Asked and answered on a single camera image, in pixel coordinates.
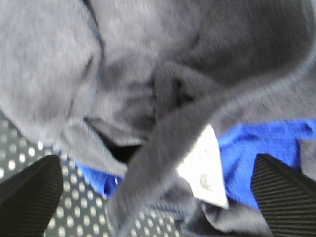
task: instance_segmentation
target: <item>blue fabric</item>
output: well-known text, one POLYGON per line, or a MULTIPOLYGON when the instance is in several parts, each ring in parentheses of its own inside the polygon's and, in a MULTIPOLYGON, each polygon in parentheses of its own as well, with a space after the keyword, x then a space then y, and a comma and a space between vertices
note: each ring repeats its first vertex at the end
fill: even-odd
MULTIPOLYGON (((227 195, 240 203, 259 209, 250 182, 258 153, 268 153, 300 169, 299 140, 316 139, 316 119, 276 121, 238 125, 218 139, 227 195)), ((92 186, 110 196, 119 177, 96 171, 76 161, 92 186)))

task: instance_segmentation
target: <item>white clothing tag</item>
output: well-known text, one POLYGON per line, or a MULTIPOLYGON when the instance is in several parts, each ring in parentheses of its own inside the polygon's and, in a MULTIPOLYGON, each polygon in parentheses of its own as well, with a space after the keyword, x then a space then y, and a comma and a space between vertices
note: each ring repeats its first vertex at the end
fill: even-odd
POLYGON ((177 172, 189 182, 196 198, 228 208, 219 145, 211 125, 201 133, 177 172))

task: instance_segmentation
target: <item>care label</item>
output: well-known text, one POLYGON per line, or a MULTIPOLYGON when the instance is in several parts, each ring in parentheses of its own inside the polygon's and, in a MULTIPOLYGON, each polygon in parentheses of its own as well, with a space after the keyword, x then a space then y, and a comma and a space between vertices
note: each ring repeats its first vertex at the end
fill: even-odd
POLYGON ((224 209, 228 208, 220 149, 211 125, 201 133, 178 166, 177 172, 189 182, 196 198, 224 209))

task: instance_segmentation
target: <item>gray fleece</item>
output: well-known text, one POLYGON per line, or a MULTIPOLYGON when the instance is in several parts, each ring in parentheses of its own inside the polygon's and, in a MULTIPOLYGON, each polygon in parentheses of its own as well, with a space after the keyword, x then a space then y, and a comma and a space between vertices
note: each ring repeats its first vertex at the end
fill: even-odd
MULTIPOLYGON (((107 208, 114 236, 129 236, 149 207, 196 236, 271 236, 257 211, 195 200, 175 168, 207 124, 221 136, 239 123, 316 117, 316 2, 84 3, 1 1, 3 112, 27 138, 125 176, 107 208), (141 148, 127 166, 110 145, 141 148)), ((309 147, 302 170, 313 178, 309 147)))

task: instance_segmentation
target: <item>perforated metal surface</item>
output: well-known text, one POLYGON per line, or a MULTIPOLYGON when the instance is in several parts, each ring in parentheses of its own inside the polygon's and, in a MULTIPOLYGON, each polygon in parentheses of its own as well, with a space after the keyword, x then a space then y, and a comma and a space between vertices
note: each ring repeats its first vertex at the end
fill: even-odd
MULTIPOLYGON (((0 182, 51 153, 61 157, 64 191, 58 208, 46 229, 46 237, 110 237, 105 219, 106 197, 96 193, 75 162, 58 147, 46 149, 41 142, 32 144, 0 114, 0 182)), ((131 237, 184 236, 173 219, 139 213, 131 237)))

